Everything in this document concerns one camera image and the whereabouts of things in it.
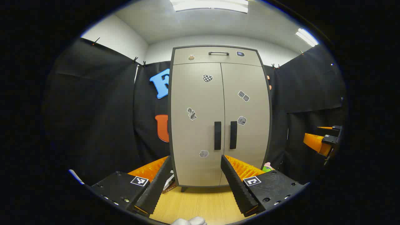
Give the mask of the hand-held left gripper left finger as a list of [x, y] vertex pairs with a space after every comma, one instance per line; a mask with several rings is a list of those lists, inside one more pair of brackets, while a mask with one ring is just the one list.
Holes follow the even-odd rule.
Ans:
[[129, 173], [116, 171], [92, 185], [91, 191], [117, 208], [149, 217], [171, 170], [171, 157], [163, 157]]

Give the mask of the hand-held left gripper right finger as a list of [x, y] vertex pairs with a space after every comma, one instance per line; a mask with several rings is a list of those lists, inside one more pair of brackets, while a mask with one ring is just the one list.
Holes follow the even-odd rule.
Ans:
[[304, 185], [278, 170], [268, 172], [228, 155], [221, 156], [221, 169], [245, 216], [269, 213], [304, 192]]

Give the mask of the grey shoe cabinet door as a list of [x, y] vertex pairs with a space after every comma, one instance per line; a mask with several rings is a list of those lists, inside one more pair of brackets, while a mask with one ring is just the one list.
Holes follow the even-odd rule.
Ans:
[[[172, 67], [168, 108], [170, 151], [180, 186], [221, 185], [224, 153], [224, 88], [220, 63]], [[222, 123], [221, 150], [214, 150], [214, 122]]]
[[[222, 63], [224, 154], [261, 169], [270, 133], [269, 86], [260, 66]], [[229, 149], [230, 122], [237, 122], [236, 149]]]

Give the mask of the black door handle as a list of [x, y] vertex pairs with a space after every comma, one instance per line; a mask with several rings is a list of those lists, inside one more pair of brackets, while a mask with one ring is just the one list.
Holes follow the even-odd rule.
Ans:
[[214, 122], [214, 150], [221, 150], [222, 142], [222, 123]]
[[230, 122], [230, 144], [229, 149], [236, 149], [238, 124], [236, 121]]

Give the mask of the grey double-door shoe cabinet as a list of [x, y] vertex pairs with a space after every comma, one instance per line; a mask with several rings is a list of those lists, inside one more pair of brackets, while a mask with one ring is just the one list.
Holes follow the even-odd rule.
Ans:
[[256, 49], [174, 47], [168, 85], [167, 128], [179, 187], [227, 186], [223, 155], [263, 167], [271, 145], [272, 103]]

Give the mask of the grey cabinet drawer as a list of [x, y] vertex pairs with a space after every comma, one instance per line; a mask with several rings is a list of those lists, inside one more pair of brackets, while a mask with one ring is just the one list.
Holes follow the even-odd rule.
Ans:
[[[229, 52], [230, 55], [208, 55], [208, 52]], [[254, 50], [235, 47], [182, 47], [174, 52], [174, 65], [186, 63], [236, 63], [261, 66]]]

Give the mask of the white leaflet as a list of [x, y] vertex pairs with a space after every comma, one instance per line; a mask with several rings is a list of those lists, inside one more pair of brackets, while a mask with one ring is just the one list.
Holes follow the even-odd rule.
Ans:
[[175, 187], [176, 187], [176, 184], [175, 184], [174, 171], [171, 170], [171, 171], [170, 171], [170, 176], [169, 176], [169, 178], [167, 178], [167, 180], [166, 180], [166, 183], [165, 183], [165, 185], [164, 185], [164, 188], [163, 188], [163, 190], [162, 190], [162, 193], [164, 194], [164, 193], [166, 193], [166, 192], [169, 192], [169, 191], [171, 191], [172, 189], [174, 189]]

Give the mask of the small ceiling light panel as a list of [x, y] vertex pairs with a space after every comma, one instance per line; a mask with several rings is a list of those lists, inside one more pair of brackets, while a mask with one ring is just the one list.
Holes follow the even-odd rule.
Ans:
[[307, 31], [302, 28], [299, 28], [295, 34], [297, 37], [301, 38], [311, 47], [318, 45], [318, 41]]

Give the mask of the black backdrop cloth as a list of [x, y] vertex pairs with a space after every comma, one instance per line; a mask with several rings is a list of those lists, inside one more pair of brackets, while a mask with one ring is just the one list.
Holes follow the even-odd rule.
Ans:
[[[347, 107], [341, 73], [314, 47], [282, 67], [264, 65], [272, 103], [267, 161], [302, 183], [330, 158], [303, 143], [317, 127], [342, 126]], [[171, 60], [139, 64], [81, 38], [56, 60], [43, 105], [47, 137], [66, 168], [93, 185], [171, 156], [168, 83]]]

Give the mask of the large ceiling light panel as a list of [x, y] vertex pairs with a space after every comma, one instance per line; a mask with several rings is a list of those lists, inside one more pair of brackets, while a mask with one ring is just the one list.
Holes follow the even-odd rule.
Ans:
[[221, 9], [247, 14], [247, 0], [169, 0], [176, 12], [194, 9]]

